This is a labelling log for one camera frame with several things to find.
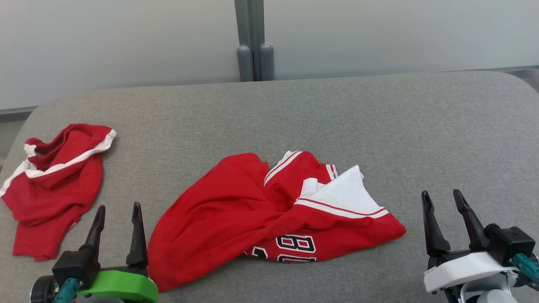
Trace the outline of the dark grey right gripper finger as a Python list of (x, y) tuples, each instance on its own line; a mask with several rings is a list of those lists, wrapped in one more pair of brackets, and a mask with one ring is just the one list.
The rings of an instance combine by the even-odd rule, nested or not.
[(421, 194), (423, 206), (423, 222), (426, 253), (429, 256), (437, 256), (441, 253), (448, 253), (451, 250), (450, 243), (444, 238), (435, 217), (435, 207), (428, 191)]
[(485, 250), (490, 240), (484, 234), (484, 227), (477, 215), (470, 207), (462, 192), (458, 189), (453, 190), (453, 198), (460, 215), (464, 219), (468, 238), (470, 240), (469, 248), (472, 251)]

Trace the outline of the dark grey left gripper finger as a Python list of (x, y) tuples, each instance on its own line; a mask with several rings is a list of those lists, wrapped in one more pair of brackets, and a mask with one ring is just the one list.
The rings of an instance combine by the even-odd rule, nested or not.
[(147, 267), (147, 242), (144, 230), (142, 208), (139, 202), (133, 203), (131, 217), (133, 223), (133, 233), (129, 253), (126, 257), (126, 264), (129, 267)]
[(85, 243), (80, 247), (81, 251), (89, 253), (93, 260), (97, 260), (99, 256), (99, 246), (101, 233), (105, 225), (106, 207), (100, 205), (97, 209), (96, 215), (93, 218), (92, 226), (89, 229), (89, 233), (86, 237)]

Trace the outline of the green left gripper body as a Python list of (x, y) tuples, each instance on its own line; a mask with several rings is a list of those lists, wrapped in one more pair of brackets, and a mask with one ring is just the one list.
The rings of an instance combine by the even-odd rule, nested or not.
[(105, 267), (78, 274), (79, 295), (119, 299), (131, 303), (155, 303), (158, 287), (150, 279), (146, 265)]

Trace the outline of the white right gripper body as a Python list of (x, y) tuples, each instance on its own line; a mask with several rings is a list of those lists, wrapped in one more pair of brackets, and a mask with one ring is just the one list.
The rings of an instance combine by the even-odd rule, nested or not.
[(510, 293), (518, 276), (514, 266), (502, 266), (486, 251), (429, 252), (424, 272), (426, 292)]

